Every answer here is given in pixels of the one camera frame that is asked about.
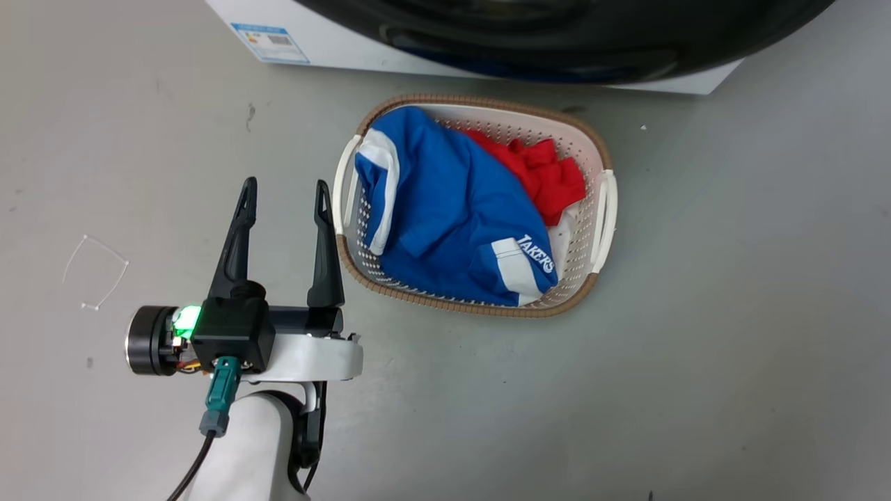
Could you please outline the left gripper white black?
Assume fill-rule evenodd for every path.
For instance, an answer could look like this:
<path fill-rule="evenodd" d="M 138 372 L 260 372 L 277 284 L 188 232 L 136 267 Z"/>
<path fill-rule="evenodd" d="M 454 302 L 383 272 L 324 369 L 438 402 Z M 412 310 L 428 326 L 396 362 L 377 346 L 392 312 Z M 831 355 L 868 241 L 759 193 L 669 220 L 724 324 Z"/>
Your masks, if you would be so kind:
<path fill-rule="evenodd" d="M 249 233 L 257 220 L 258 181 L 245 179 L 207 299 L 265 299 L 265 288 L 248 279 Z M 342 282 L 330 188 L 316 183 L 314 222 L 317 229 L 314 281 L 308 308 L 273 305 L 269 314 L 276 329 L 265 371 L 245 367 L 245 383 L 321 383 L 347 381 L 362 374 L 363 348 L 358 336 L 342 335 L 340 308 L 346 301 Z M 170 376 L 200 373 L 191 345 L 191 329 L 200 305 L 144 305 L 127 327 L 125 360 L 135 374 Z"/>

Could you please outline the white washing machine body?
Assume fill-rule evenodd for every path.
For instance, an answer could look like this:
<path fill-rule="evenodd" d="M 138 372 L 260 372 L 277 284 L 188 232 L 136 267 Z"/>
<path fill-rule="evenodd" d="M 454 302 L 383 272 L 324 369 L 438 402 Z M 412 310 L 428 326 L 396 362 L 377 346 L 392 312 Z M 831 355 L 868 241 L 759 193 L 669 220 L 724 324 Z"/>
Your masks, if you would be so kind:
<path fill-rule="evenodd" d="M 515 14 L 517 17 L 515 20 L 527 20 L 525 18 L 540 14 L 537 12 L 539 8 L 537 3 L 541 2 L 544 2 L 542 9 L 556 8 L 554 12 L 543 10 L 541 13 L 546 13 L 545 15 L 557 13 L 558 17 L 561 10 L 573 6 L 573 0 L 568 0 L 569 3 L 565 3 L 565 0 L 556 0 L 557 3 L 551 3 L 551 1 L 446 0 L 445 6 L 483 7 L 484 14 L 487 13 L 486 10 L 495 10 L 496 14 L 503 14 L 503 10 L 506 12 L 509 7 L 532 8 L 532 14 Z M 384 42 L 363 37 L 363 35 L 350 31 L 346 26 L 341 26 L 334 20 L 327 19 L 322 14 L 303 6 L 299 0 L 204 0 L 204 2 L 233 34 L 235 32 L 231 27 L 232 23 L 279 26 L 279 28 L 286 29 L 310 60 L 309 65 L 302 66 L 405 75 L 494 79 L 491 76 L 434 63 L 434 61 L 428 61 L 389 47 Z M 738 59 L 691 75 L 662 77 L 662 79 L 644 83 L 591 83 L 591 85 L 662 94 L 710 95 L 732 75 L 744 60 Z"/>

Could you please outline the black round washing machine door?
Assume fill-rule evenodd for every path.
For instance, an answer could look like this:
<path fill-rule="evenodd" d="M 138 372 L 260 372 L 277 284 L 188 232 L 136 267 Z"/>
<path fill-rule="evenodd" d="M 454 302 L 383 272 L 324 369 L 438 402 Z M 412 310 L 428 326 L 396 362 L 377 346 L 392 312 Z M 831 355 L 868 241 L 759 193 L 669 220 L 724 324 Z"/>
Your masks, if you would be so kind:
<path fill-rule="evenodd" d="M 294 0 L 387 47 L 478 75 L 639 84 L 741 60 L 834 0 Z"/>

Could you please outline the blue white Lakers jersey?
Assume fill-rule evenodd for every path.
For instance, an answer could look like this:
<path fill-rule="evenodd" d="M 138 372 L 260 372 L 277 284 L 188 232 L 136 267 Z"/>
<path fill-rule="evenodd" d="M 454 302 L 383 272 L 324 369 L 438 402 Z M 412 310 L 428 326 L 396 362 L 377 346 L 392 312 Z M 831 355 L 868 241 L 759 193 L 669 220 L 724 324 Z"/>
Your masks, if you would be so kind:
<path fill-rule="evenodd" d="M 519 307 L 559 282 L 548 231 L 508 168 L 414 106 L 376 118 L 354 170 L 365 246 L 383 273 L 436 297 Z"/>

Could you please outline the thin white thread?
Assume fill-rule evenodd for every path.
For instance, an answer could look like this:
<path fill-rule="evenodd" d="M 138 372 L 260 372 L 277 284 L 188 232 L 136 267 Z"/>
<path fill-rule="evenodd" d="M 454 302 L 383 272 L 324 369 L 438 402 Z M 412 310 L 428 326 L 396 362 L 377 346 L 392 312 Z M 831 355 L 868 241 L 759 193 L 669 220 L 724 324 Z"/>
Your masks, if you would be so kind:
<path fill-rule="evenodd" d="M 115 248 L 83 234 L 65 264 L 61 284 L 81 310 L 97 312 L 114 295 L 129 266 Z"/>

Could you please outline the blue white energy label sticker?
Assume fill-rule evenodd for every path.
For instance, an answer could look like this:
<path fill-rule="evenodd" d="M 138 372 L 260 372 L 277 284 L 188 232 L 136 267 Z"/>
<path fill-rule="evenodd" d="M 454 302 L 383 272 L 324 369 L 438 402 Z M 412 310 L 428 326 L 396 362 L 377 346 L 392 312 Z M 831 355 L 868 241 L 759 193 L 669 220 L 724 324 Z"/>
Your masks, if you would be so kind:
<path fill-rule="evenodd" d="M 232 23 L 239 39 L 265 63 L 309 65 L 310 60 L 286 29 L 279 26 Z"/>

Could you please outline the white garment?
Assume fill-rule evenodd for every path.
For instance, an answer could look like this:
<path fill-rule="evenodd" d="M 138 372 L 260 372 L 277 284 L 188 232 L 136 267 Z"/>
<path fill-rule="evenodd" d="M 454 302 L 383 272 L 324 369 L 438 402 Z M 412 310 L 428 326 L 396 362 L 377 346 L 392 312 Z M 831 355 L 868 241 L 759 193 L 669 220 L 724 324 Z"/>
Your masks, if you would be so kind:
<path fill-rule="evenodd" d="M 579 202 L 576 202 L 567 206 L 561 213 L 558 224 L 547 228 L 551 244 L 551 254 L 553 255 L 553 262 L 555 265 L 554 269 L 559 281 L 562 280 L 565 272 L 567 254 L 569 254 L 569 245 L 573 240 L 577 225 L 579 204 Z"/>

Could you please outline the red garment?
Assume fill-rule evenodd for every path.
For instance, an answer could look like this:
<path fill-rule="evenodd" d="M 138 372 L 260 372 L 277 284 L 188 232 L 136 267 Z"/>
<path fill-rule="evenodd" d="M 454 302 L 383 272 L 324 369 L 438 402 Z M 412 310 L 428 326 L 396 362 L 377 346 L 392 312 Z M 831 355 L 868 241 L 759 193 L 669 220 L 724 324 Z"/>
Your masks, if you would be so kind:
<path fill-rule="evenodd" d="M 518 138 L 497 143 L 478 131 L 465 134 L 518 177 L 546 226 L 559 225 L 565 210 L 585 199 L 580 168 L 575 159 L 560 158 L 553 139 L 525 145 Z"/>

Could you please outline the white perforated laundry basket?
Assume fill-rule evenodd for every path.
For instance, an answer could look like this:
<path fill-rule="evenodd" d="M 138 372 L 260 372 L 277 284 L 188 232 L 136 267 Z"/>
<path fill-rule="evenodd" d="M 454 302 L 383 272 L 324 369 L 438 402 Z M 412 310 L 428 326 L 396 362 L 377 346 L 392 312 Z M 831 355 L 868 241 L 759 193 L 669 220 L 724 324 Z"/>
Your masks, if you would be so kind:
<path fill-rule="evenodd" d="M 445 127 L 476 130 L 500 143 L 516 139 L 532 145 L 551 139 L 560 157 L 575 159 L 585 178 L 585 199 L 577 212 L 560 282 L 543 298 L 516 308 L 458 301 L 409 288 L 382 271 L 378 257 L 363 243 L 370 203 L 354 174 L 354 153 L 376 118 L 405 106 L 417 106 Z M 592 291 L 610 255 L 620 197 L 606 143 L 579 118 L 481 96 L 411 94 L 395 96 L 363 118 L 338 161 L 331 204 L 342 270 L 370 291 L 437 310 L 487 317 L 548 318 L 575 308 Z"/>

